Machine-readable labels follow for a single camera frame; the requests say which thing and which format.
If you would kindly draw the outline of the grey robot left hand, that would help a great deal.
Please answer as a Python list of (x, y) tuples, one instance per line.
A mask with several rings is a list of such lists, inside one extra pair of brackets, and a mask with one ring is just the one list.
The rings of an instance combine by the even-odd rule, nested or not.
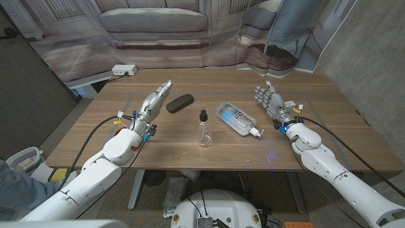
[(146, 131), (148, 125), (159, 115), (161, 107), (170, 93), (172, 84), (172, 80), (167, 80), (148, 95), (137, 112), (136, 117), (131, 121), (129, 125), (130, 130), (140, 136)]

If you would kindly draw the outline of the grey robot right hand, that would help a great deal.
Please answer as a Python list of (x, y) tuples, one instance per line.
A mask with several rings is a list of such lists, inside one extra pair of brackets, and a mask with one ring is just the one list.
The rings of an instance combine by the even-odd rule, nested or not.
[(297, 120), (290, 115), (284, 100), (281, 95), (274, 88), (273, 84), (267, 80), (267, 88), (257, 86), (255, 89), (255, 100), (262, 105), (267, 114), (281, 124), (288, 125)]

